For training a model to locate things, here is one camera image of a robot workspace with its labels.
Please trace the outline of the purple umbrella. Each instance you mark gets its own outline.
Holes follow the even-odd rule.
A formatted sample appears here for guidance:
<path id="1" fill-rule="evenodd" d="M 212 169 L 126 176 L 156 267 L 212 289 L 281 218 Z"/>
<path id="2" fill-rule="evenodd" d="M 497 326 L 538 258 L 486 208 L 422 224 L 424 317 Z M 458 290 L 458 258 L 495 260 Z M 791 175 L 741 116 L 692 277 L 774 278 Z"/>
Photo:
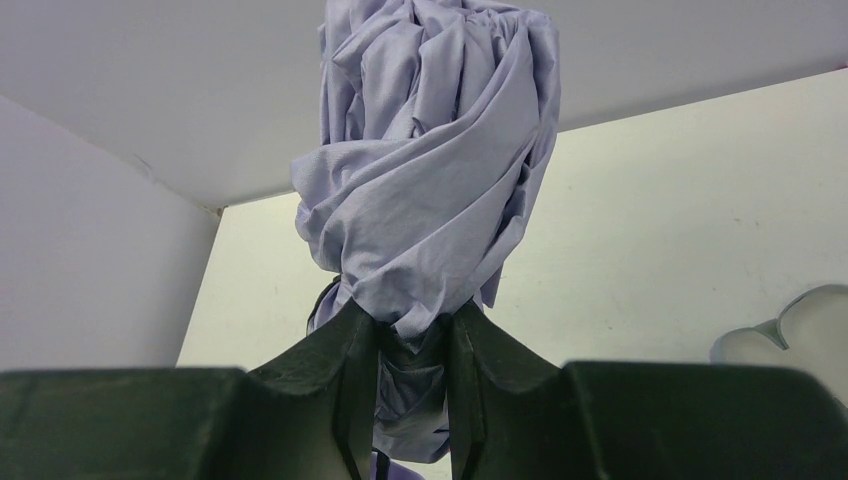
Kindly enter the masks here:
<path id="1" fill-rule="evenodd" d="M 291 165 L 295 226 L 332 272 L 307 330 L 354 303 L 380 341 L 372 447 L 450 449 L 444 340 L 494 304 L 557 138 L 559 32 L 497 1 L 330 1 L 320 147 Z"/>

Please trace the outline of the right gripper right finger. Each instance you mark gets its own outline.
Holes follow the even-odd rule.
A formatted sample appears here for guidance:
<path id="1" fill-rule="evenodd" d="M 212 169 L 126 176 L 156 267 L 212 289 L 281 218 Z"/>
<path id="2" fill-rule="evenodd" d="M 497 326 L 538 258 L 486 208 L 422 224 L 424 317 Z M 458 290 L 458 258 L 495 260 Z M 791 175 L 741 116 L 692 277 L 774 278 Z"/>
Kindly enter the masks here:
<path id="1" fill-rule="evenodd" d="M 475 304 L 450 320 L 457 479 L 843 479 L 847 419 L 812 376 L 756 366 L 556 366 Z"/>

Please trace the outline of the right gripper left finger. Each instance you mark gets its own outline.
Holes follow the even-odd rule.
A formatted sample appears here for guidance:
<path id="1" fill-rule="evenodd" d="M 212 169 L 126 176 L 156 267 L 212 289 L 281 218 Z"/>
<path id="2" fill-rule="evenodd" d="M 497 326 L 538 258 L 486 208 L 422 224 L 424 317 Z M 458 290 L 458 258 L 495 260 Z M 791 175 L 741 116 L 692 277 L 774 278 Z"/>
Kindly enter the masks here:
<path id="1" fill-rule="evenodd" d="M 365 479 L 374 322 L 347 304 L 262 366 L 1 376 L 5 479 Z"/>

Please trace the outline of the purple zippered umbrella case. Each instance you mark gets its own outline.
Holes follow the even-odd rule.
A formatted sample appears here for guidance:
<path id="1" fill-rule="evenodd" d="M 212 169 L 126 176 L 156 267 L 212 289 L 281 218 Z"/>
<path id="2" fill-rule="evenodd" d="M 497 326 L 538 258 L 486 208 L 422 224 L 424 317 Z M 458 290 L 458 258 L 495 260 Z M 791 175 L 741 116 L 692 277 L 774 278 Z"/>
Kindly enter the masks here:
<path id="1" fill-rule="evenodd" d="M 772 320 L 732 330 L 714 343 L 715 364 L 792 368 L 816 377 L 847 404 L 847 287 L 815 287 Z"/>

